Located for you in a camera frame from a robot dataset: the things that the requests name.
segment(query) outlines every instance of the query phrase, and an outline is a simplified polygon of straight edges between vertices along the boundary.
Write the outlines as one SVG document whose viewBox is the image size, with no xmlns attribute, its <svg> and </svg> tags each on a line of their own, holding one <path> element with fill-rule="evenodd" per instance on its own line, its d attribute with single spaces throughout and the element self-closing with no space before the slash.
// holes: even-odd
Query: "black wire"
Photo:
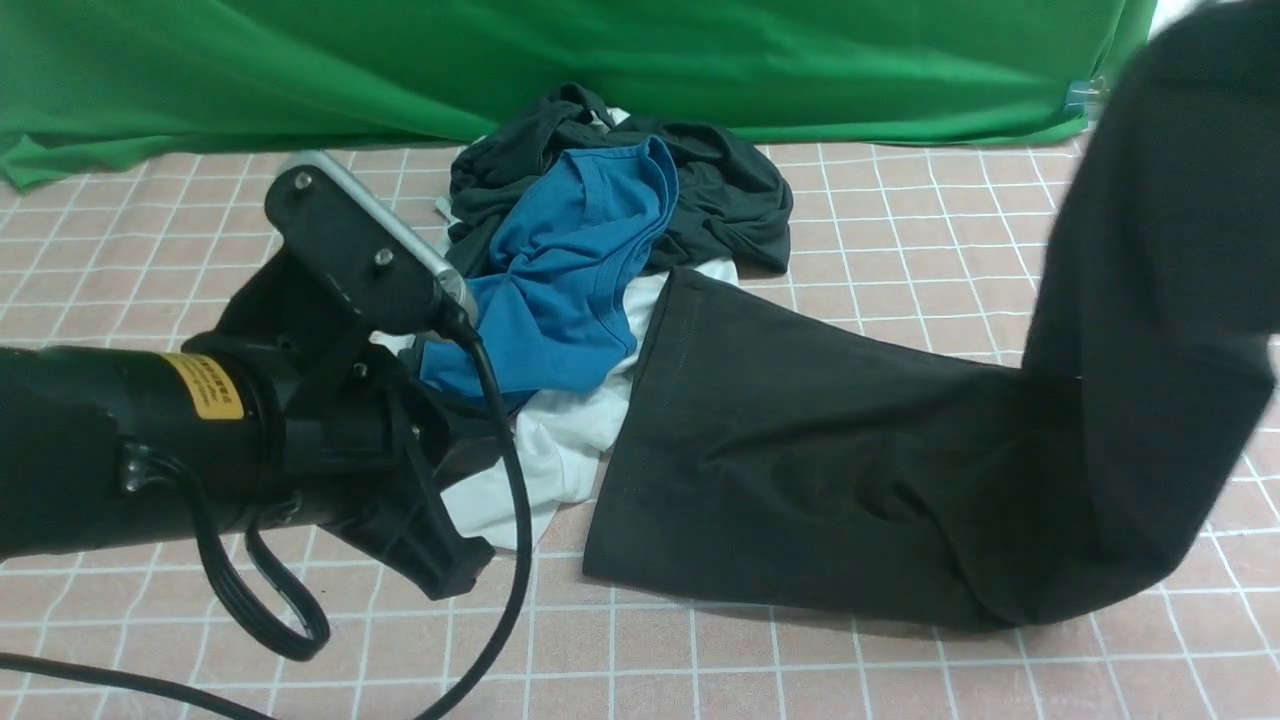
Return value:
<svg viewBox="0 0 1280 720">
<path fill-rule="evenodd" d="M 498 388 L 498 379 L 494 375 L 493 364 L 489 360 L 489 354 L 485 351 L 484 342 L 480 340 L 480 336 L 475 332 L 475 328 L 472 328 L 471 324 L 466 320 L 466 314 L 462 311 L 461 306 L 457 306 L 456 311 L 452 313 L 451 315 L 452 315 L 449 318 L 451 322 L 448 322 L 449 325 L 448 329 L 451 331 L 449 334 L 454 341 L 457 341 L 460 346 L 467 350 L 467 352 L 471 355 L 472 361 L 475 363 L 476 372 L 480 375 L 480 387 L 484 388 L 485 401 L 489 405 L 489 411 L 493 419 L 493 429 L 498 437 L 499 445 L 502 446 L 502 460 L 507 468 L 507 480 L 511 484 L 511 497 L 512 501 L 515 502 L 515 510 L 516 510 L 516 577 L 511 587 L 511 597 L 507 600 L 507 607 L 503 610 L 502 616 L 498 619 L 498 626 L 494 629 L 493 637 L 489 638 L 489 642 L 480 651 L 480 655 L 476 657 L 475 664 L 472 664 L 471 669 L 463 673 L 462 678 L 460 678 L 458 682 L 452 688 L 449 688 L 448 692 L 444 693 L 444 696 L 440 697 L 440 700 L 435 701 L 435 703 L 431 705 L 431 707 L 426 708 L 421 715 L 419 715 L 413 720 L 443 720 L 445 715 L 452 712 L 453 708 L 456 708 L 458 703 L 462 702 L 462 700 L 471 691 L 475 689 L 475 687 L 489 673 L 489 670 L 493 669 L 493 664 L 498 660 L 498 656 L 502 653 L 503 647 L 506 647 L 507 641 L 511 639 L 511 634 L 516 629 L 516 621 L 520 620 L 520 611 L 525 605 L 525 596 L 529 592 L 529 578 L 532 573 L 532 565 L 534 565 L 532 509 L 529 506 L 529 489 L 525 487 L 525 473 L 520 466 L 520 456 L 516 452 L 516 439 L 515 437 L 512 437 L 511 428 L 507 425 L 507 411 L 502 401 L 502 392 Z M 248 591 L 248 588 L 243 587 L 243 582 L 239 579 L 239 575 L 236 574 L 234 566 L 232 566 L 230 560 L 227 559 L 227 552 L 223 548 L 221 541 L 218 538 L 216 528 L 214 529 L 212 534 L 212 544 L 218 546 L 218 551 L 214 551 L 211 546 L 206 548 L 207 542 L 200 542 L 202 534 L 200 529 L 201 525 L 206 520 L 211 523 L 206 512 L 202 514 L 200 511 L 196 511 L 196 509 L 200 507 L 198 502 L 196 501 L 204 498 L 204 489 L 201 488 L 198 482 L 189 479 L 192 478 L 192 475 L 187 473 L 180 466 L 180 462 L 177 462 L 174 459 L 161 457 L 159 459 L 159 464 L 164 469 L 169 470 L 169 473 L 173 475 L 172 478 L 166 477 L 163 479 L 174 482 L 179 487 L 179 489 L 183 489 L 184 493 L 191 493 L 188 500 L 191 502 L 195 502 L 195 505 L 192 505 L 193 510 L 192 516 L 197 527 L 196 541 L 197 546 L 200 547 L 201 560 L 205 561 L 205 570 L 206 574 L 209 574 L 210 583 L 215 583 L 215 577 L 219 578 L 218 582 L 214 584 L 215 593 L 218 593 L 219 587 L 221 587 L 223 592 L 227 593 L 225 598 L 223 597 L 223 594 L 219 594 L 219 598 L 223 600 L 224 605 L 228 605 L 228 598 L 230 598 L 230 602 L 236 603 L 236 607 L 241 607 L 242 610 L 248 609 L 250 615 L 246 615 L 246 618 L 256 615 L 253 605 L 256 603 L 257 607 L 262 607 L 261 602 L 257 600 L 256 596 L 253 596 Z M 302 584 L 297 580 L 297 578 L 293 578 L 293 575 L 289 574 L 287 569 L 284 569 L 284 565 L 280 564 L 279 560 L 276 560 L 275 556 L 271 555 L 269 550 L 266 550 L 266 544 L 262 542 L 262 538 L 257 532 L 256 519 L 251 524 L 250 530 L 246 532 L 246 546 L 250 547 L 250 557 L 253 559 L 253 562 L 257 565 L 259 570 L 261 570 L 264 575 L 271 573 L 279 579 L 279 584 L 276 584 L 276 591 L 280 592 L 280 594 L 289 601 L 289 603 L 294 609 L 294 612 L 298 614 L 298 618 L 303 620 L 303 624 L 306 626 L 306 623 L 308 620 L 314 620 L 314 615 L 311 612 L 311 609 L 307 607 L 307 602 L 301 598 L 305 596 L 310 598 L 312 603 L 315 603 L 315 598 L 311 597 L 311 593 L 307 592 L 305 587 L 302 587 Z M 221 568 L 221 562 L 219 561 L 219 555 L 221 560 L 227 561 L 227 568 L 230 568 L 230 573 L 234 577 L 234 579 L 232 579 L 230 575 L 225 575 L 223 570 L 219 570 L 219 568 Z M 301 588 L 301 594 L 296 594 L 293 592 L 297 588 L 287 587 L 288 580 L 283 580 L 283 577 L 275 573 L 275 568 L 273 568 L 271 565 L 273 561 L 275 565 L 279 565 L 279 569 L 284 570 L 284 575 L 288 575 L 288 578 L 297 584 L 297 588 Z M 237 588 L 237 583 L 239 584 L 241 588 L 243 588 L 243 593 L 241 592 L 241 589 Z M 328 619 L 324 618 L 324 612 L 320 611 L 319 603 L 315 603 L 314 610 L 319 612 L 319 618 L 323 621 L 323 625 L 312 623 L 308 634 L 312 635 L 312 639 L 320 637 L 328 639 L 328 633 L 329 633 Z M 228 611 L 232 611 L 230 605 L 228 605 Z M 269 614 L 269 611 L 266 611 L 265 607 L 262 609 L 262 611 Z M 274 616 L 271 616 L 271 620 L 279 623 L 279 620 L 276 620 Z M 255 620 L 248 620 L 248 621 L 253 628 L 259 630 L 262 630 L 266 626 L 266 625 L 257 625 Z M 323 633 L 320 633 L 321 626 L 324 629 Z M 260 638 L 257 634 L 255 634 L 253 637 L 257 638 L 259 642 L 262 642 L 262 638 Z M 0 652 L 0 670 L 31 673 L 33 675 L 45 675 L 49 678 L 70 680 L 73 683 L 87 683 L 93 685 L 118 688 L 123 691 L 147 693 L 156 697 L 163 697 L 186 705 L 191 705 L 201 710 L 207 710 L 209 712 L 227 717 L 228 720 L 275 720 L 270 715 L 264 715 L 243 705 L 232 702 L 229 700 L 218 697 L 211 693 L 206 693 L 204 691 L 197 691 L 196 688 L 191 688 L 179 683 L 172 683 L 169 680 L 159 680 L 155 678 L 136 675 L 133 673 L 124 673 L 120 670 L 108 670 L 105 667 L 76 665 L 70 662 L 58 662 L 54 660 L 27 657 L 23 655 L 13 655 L 8 652 Z"/>
<path fill-rule="evenodd" d="M 256 515 L 244 530 L 244 548 L 262 578 L 288 602 L 302 624 L 302 634 L 280 621 L 244 584 L 244 579 L 227 556 L 227 548 L 223 547 L 212 511 L 209 509 L 209 498 L 198 479 L 178 459 L 151 448 L 147 452 L 143 462 L 150 461 L 168 471 L 156 480 L 177 487 L 186 500 L 205 577 L 209 578 L 214 594 L 232 619 L 262 647 L 280 657 L 294 662 L 307 662 L 314 659 L 329 643 L 329 619 L 311 591 L 266 547 L 259 532 L 261 514 Z"/>
<path fill-rule="evenodd" d="M 169 680 L 159 680 L 156 678 L 134 675 L 133 673 L 124 673 L 120 670 L 108 670 L 105 667 L 93 667 L 90 665 L 74 665 L 72 662 L 58 662 L 55 660 L 27 657 L 26 655 L 12 655 L 8 652 L 0 652 L 0 670 L 31 673 L 33 675 L 45 675 L 46 678 L 58 678 L 60 680 L 70 680 L 73 683 L 87 683 L 91 685 L 104 685 L 109 688 L 119 688 L 122 691 L 152 694 L 183 702 L 201 710 L 207 710 L 215 715 L 228 717 L 229 720 L 275 720 L 270 715 L 264 715 L 256 710 L 218 697 L 212 693 L 197 691 L 196 688 L 189 688 L 180 683 L 170 683 Z"/>
<path fill-rule="evenodd" d="M 511 427 L 507 424 L 507 409 L 498 388 L 498 378 L 494 375 L 489 354 L 484 348 L 484 341 L 480 340 L 471 324 L 462 319 L 451 323 L 451 325 L 452 340 L 462 346 L 475 363 L 476 373 L 480 375 L 480 387 L 484 388 L 485 402 L 489 405 L 493 430 L 502 445 L 502 461 L 507 468 L 507 482 L 511 484 L 511 498 L 516 509 L 516 578 L 512 580 L 511 596 L 507 598 L 507 607 L 498 619 L 498 626 L 484 650 L 480 651 L 475 664 L 440 700 L 435 701 L 435 705 L 413 720 L 442 720 L 489 673 L 498 660 L 498 655 L 502 653 L 502 648 L 511 639 L 516 621 L 520 620 L 525 594 L 529 592 L 529 577 L 534 568 L 534 511 L 529 506 L 529 488 L 525 487 L 525 473 L 520 466 L 520 455 L 516 452 L 516 438 L 512 437 Z"/>
</svg>

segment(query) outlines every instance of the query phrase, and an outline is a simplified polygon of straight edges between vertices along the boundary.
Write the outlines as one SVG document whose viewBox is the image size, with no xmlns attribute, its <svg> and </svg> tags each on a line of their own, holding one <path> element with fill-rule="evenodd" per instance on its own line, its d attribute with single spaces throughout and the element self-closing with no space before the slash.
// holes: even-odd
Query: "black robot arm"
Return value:
<svg viewBox="0 0 1280 720">
<path fill-rule="evenodd" d="M 260 530 L 319 525 L 431 600 L 468 592 L 494 556 L 458 534 L 442 501 L 440 469 L 457 447 L 447 416 L 371 333 L 434 336 L 472 352 L 517 515 L 529 503 L 461 277 L 328 155 L 288 163 L 265 208 L 283 247 L 180 354 L 0 350 L 0 559 L 195 538 L 229 614 L 264 646 L 306 661 L 328 623 Z M 513 609 L 477 666 L 497 656 L 524 600 L 532 542 L 529 523 L 517 525 L 529 543 L 517 552 Z M 302 633 L 239 579 L 219 541 L 238 532 Z M 443 715 L 483 673 L 422 717 Z"/>
</svg>

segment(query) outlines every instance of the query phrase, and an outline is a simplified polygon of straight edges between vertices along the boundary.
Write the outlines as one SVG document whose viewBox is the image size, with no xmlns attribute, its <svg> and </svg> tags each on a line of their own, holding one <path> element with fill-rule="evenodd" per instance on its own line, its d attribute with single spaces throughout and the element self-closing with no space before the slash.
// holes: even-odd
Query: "yellow label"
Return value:
<svg viewBox="0 0 1280 720">
<path fill-rule="evenodd" d="M 160 355 L 178 370 L 202 420 L 243 420 L 244 404 L 221 365 L 204 355 Z"/>
</svg>

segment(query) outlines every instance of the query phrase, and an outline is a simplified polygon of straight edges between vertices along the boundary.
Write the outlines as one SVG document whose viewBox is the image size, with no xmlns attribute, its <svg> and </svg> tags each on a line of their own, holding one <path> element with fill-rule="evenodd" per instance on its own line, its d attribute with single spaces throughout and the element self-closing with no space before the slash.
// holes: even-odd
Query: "green cloth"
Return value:
<svg viewBox="0 0 1280 720">
<path fill-rule="evenodd" d="M 0 0 L 0 176 L 468 142 L 559 83 L 755 141 L 1056 141 L 1155 0 Z"/>
</svg>

